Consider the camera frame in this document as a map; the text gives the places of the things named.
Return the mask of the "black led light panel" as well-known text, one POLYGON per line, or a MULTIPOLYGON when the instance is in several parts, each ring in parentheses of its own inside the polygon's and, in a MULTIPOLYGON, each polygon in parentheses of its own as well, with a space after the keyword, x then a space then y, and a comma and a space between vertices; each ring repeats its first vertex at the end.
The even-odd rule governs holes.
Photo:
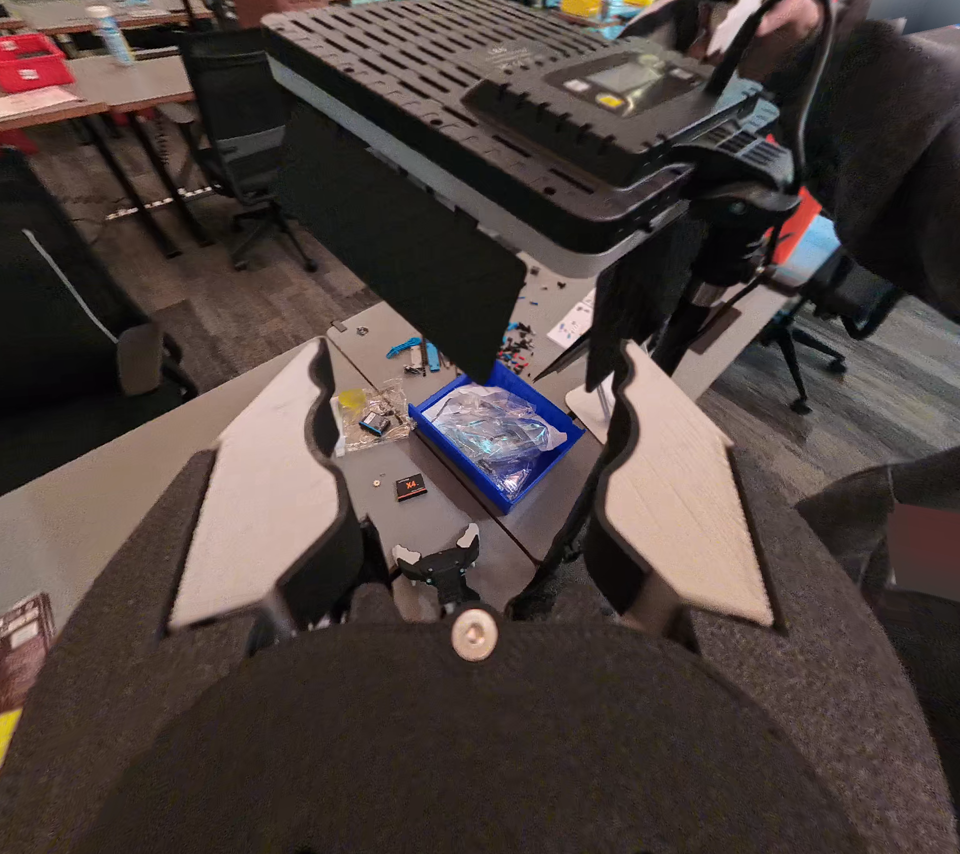
POLYGON ((291 96, 281 205, 462 374, 485 383, 525 286, 510 248, 591 278, 690 217, 695 300, 746 279, 798 205, 777 109, 653 40, 509 0, 406 0, 263 20, 291 96))

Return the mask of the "blue plastic bin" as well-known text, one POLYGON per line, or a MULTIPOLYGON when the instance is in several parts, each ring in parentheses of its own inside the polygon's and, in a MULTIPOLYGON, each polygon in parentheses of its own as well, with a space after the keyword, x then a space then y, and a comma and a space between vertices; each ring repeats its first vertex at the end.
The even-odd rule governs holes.
POLYGON ((512 374, 499 363, 493 368, 493 372, 485 384, 477 384, 472 381, 468 375, 461 375, 451 380, 449 384, 442 387, 421 403, 409 404, 409 416, 411 416, 413 420, 415 432, 427 443, 433 452, 436 453, 448 467, 452 468, 461 480, 472 488, 477 495, 486 500, 497 513, 501 514, 509 513, 526 497, 559 461, 572 450, 573 446, 581 440, 585 433, 582 428, 578 428, 573 423, 570 416, 564 413, 556 404, 546 398, 546 396, 538 392, 529 381, 522 380, 521 377, 512 374), (533 405, 536 411, 553 426, 568 434, 568 440, 556 452, 547 453, 544 456, 539 464, 539 470, 534 474, 533 480, 516 502, 510 503, 499 495, 496 488, 457 452, 435 428, 426 422, 424 415, 426 408, 442 399, 454 389, 465 385, 502 388, 533 405))

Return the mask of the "spare black grey gripper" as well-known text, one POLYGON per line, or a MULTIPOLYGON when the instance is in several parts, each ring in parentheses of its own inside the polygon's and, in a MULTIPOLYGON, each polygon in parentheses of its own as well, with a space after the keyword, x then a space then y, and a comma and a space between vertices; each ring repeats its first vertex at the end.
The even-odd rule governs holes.
POLYGON ((449 548, 426 555, 402 545, 395 545, 390 551, 392 561, 403 577, 436 591, 438 606, 443 613, 482 603, 482 597, 466 580, 467 572, 474 567, 479 554, 479 526, 474 522, 466 526, 449 548))

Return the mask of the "long white power strip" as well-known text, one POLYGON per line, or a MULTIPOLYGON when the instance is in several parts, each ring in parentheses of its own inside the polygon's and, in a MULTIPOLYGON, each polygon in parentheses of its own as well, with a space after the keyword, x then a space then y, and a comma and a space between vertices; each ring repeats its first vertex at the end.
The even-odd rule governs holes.
MULTIPOLYGON (((180 200, 198 200, 206 196, 213 194, 213 188, 210 186, 202 186, 199 188, 178 188, 177 196, 180 200)), ((133 217, 141 212, 152 213, 154 211, 159 211, 163 208, 167 208, 174 204, 175 198, 173 196, 166 196, 158 200, 153 200, 149 202, 142 202, 140 205, 127 205, 126 207, 118 207, 112 212, 107 213, 103 217, 105 223, 120 221, 128 217, 133 217)))

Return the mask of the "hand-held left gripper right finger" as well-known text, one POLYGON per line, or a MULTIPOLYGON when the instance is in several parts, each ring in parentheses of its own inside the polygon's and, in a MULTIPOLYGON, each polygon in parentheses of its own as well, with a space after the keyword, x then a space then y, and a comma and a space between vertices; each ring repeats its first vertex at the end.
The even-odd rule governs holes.
POLYGON ((596 480, 587 571, 621 622, 672 634, 692 612, 775 628, 775 593, 724 432, 645 350, 621 378, 596 480))

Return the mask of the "black chair white piping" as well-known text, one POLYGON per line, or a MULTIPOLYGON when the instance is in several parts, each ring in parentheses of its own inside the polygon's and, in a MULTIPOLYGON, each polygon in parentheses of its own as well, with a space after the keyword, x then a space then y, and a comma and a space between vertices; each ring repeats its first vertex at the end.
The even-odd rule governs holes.
POLYGON ((19 151, 1 158, 1 493, 199 395, 19 151))

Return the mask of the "pile of toy building parts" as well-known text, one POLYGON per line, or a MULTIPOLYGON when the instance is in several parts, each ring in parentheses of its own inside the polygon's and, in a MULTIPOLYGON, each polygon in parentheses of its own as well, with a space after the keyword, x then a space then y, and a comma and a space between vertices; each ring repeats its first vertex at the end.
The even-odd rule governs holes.
MULTIPOLYGON (((531 366, 536 351, 537 332, 522 321, 511 321, 502 336, 496 362, 520 378, 531 378, 531 366)), ((449 380, 460 376, 463 370, 454 364, 433 342, 417 334, 391 347, 386 354, 388 371, 382 385, 404 383, 418 379, 444 376, 449 380)))

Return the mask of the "red parts bin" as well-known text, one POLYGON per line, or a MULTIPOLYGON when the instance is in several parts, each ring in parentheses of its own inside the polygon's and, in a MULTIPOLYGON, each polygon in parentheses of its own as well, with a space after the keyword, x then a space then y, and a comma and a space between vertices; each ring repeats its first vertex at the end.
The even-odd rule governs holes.
POLYGON ((42 33, 1 37, 1 92, 26 93, 75 83, 68 60, 56 43, 42 33))

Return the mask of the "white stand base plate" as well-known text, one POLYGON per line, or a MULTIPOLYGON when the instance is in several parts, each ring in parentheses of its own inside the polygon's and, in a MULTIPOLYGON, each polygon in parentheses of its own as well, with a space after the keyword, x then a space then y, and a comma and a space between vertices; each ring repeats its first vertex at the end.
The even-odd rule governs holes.
POLYGON ((598 443, 605 445, 616 404, 614 375, 606 377, 593 391, 588 391, 585 384, 573 388, 565 395, 565 403, 572 416, 598 443))

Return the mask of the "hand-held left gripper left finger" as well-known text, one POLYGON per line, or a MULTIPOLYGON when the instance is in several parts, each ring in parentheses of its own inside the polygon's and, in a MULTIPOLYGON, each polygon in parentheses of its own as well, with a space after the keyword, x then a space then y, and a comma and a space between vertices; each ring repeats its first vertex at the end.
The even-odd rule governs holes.
POLYGON ((330 346, 315 338, 220 433, 169 632, 247 613, 304 632, 342 606, 364 547, 331 459, 335 389, 330 346))

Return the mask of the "blue white bottle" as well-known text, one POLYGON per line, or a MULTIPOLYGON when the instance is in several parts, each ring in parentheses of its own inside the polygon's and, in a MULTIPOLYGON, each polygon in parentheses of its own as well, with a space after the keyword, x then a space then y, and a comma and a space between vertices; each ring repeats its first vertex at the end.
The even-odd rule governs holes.
POLYGON ((114 11, 107 5, 94 4, 85 8, 85 13, 95 33, 101 38, 108 54, 119 64, 132 67, 137 64, 137 56, 130 47, 121 30, 114 11))

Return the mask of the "bundle of clear plastic bags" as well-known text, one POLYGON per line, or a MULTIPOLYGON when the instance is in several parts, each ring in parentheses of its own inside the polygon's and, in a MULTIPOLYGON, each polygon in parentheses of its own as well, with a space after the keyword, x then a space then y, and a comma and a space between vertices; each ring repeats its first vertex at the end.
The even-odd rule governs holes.
POLYGON ((569 440, 568 433, 553 426, 533 404, 497 386, 456 387, 423 414, 511 504, 533 481, 545 455, 569 440))

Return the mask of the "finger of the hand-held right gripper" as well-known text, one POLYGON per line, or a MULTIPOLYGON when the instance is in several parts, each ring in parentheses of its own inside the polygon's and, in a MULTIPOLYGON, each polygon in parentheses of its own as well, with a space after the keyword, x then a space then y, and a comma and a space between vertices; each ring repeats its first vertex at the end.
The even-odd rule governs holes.
POLYGON ((726 55, 738 33, 765 0, 703 0, 706 22, 703 59, 726 55))
POLYGON ((624 25, 620 39, 695 42, 700 33, 700 0, 656 0, 624 25))

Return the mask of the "person's right hand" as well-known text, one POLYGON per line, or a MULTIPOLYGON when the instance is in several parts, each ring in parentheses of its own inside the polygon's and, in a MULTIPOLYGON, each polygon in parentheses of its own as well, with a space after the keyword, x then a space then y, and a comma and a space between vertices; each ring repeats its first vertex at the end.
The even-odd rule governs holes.
POLYGON ((779 0, 764 14, 754 39, 768 47, 792 48, 815 37, 822 21, 819 0, 779 0))

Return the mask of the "brown printed box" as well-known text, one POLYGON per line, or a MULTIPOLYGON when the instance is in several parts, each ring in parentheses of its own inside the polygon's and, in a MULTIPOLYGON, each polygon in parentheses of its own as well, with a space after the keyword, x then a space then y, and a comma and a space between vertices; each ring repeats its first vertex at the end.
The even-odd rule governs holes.
POLYGON ((34 592, 1 614, 1 714, 22 709, 56 639, 50 596, 34 592))

